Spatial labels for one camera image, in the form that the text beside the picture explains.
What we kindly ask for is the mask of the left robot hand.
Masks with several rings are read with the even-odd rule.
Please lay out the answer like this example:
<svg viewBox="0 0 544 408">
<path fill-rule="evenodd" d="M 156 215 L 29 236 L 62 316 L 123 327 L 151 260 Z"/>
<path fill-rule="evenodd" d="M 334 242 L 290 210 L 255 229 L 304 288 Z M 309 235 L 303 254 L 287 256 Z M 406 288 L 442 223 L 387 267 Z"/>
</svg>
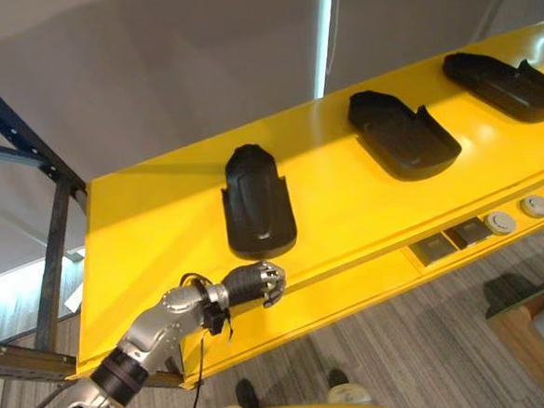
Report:
<svg viewBox="0 0 544 408">
<path fill-rule="evenodd" d="M 284 294 L 286 275 L 283 268 L 269 261 L 258 261 L 231 270 L 223 279 L 229 306 L 261 300 L 265 308 L 278 302 Z"/>
</svg>

